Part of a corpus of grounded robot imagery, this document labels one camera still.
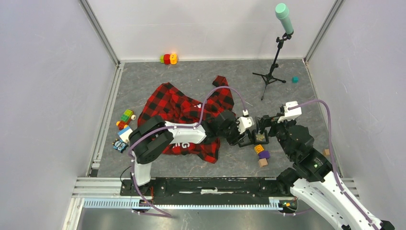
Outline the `gold brooch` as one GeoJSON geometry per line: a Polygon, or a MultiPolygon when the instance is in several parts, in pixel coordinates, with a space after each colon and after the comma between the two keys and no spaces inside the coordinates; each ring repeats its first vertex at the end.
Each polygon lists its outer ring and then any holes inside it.
{"type": "Polygon", "coordinates": [[[255,136],[256,142],[264,142],[266,141],[266,137],[264,134],[256,134],[255,136]]]}

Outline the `black square frame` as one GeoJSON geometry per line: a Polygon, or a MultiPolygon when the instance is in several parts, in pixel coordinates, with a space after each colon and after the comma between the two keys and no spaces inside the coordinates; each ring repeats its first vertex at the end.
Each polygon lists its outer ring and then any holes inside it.
{"type": "Polygon", "coordinates": [[[256,130],[252,131],[253,136],[253,143],[256,145],[259,144],[269,144],[269,136],[267,130],[263,130],[263,132],[258,132],[256,130]]]}
{"type": "Polygon", "coordinates": [[[244,136],[238,142],[238,146],[242,148],[249,145],[253,145],[255,143],[256,143],[256,129],[255,128],[247,129],[244,132],[244,136]]]}

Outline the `red black plaid shirt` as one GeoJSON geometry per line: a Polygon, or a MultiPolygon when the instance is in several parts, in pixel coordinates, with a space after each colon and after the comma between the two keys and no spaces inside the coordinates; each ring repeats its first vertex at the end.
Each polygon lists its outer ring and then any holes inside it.
{"type": "MultiPolygon", "coordinates": [[[[148,98],[138,118],[137,126],[141,127],[147,120],[156,115],[173,123],[197,123],[200,119],[202,104],[202,102],[186,96],[171,83],[163,83],[148,98]]],[[[225,88],[218,89],[206,101],[203,120],[216,117],[225,110],[231,111],[233,107],[234,100],[231,91],[225,88]]],[[[207,144],[176,143],[166,147],[163,154],[195,154],[206,162],[216,163],[220,146],[219,138],[215,138],[207,144]]]]}

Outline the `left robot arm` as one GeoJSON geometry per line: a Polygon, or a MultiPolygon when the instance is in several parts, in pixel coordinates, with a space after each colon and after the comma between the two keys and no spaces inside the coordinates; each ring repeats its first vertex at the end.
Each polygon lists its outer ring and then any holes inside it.
{"type": "Polygon", "coordinates": [[[216,117],[197,123],[180,124],[165,121],[156,115],[134,130],[128,137],[129,156],[132,158],[132,189],[138,195],[150,190],[151,165],[166,147],[177,143],[211,143],[216,138],[225,138],[229,145],[242,141],[246,130],[255,125],[254,119],[243,111],[237,118],[225,110],[216,117]]]}

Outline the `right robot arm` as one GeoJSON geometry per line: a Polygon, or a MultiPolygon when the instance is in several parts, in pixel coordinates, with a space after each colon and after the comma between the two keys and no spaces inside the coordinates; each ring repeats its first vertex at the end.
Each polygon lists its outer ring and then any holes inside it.
{"type": "Polygon", "coordinates": [[[368,211],[334,173],[331,162],[313,147],[307,127],[279,116],[257,118],[257,131],[276,137],[291,168],[277,177],[277,191],[303,200],[336,230],[393,230],[394,225],[368,211]]]}

